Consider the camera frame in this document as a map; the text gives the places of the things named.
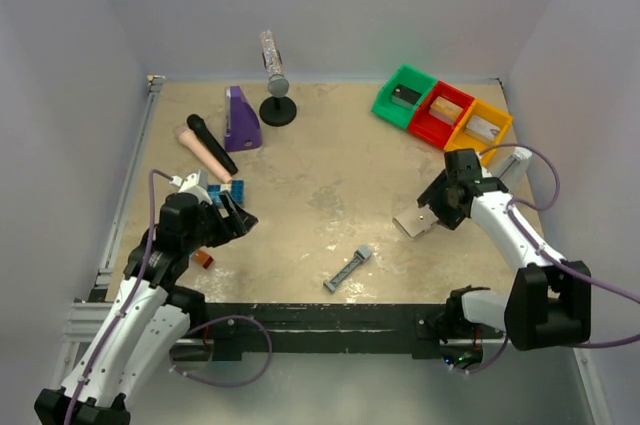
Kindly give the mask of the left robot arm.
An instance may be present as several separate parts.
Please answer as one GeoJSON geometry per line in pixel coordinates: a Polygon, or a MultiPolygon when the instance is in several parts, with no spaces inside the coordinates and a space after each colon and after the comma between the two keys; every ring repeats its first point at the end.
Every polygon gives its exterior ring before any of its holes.
{"type": "Polygon", "coordinates": [[[34,409],[43,424],[127,424],[134,396],[173,344],[202,316],[204,297],[177,284],[189,257],[248,234],[258,219],[228,193],[215,204],[194,192],[152,207],[102,325],[72,372],[44,389],[34,409]]]}

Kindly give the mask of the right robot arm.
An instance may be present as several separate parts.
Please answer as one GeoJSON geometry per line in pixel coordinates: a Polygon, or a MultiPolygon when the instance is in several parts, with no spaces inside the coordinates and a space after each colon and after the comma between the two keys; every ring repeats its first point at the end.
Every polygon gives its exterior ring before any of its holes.
{"type": "Polygon", "coordinates": [[[545,242],[516,208],[504,182],[484,171],[474,150],[445,153],[443,171],[417,204],[448,230],[473,221],[514,273],[507,295],[486,287],[452,291],[435,321],[442,338],[474,325],[505,333],[520,351],[582,344],[590,338],[589,268],[545,242]]]}

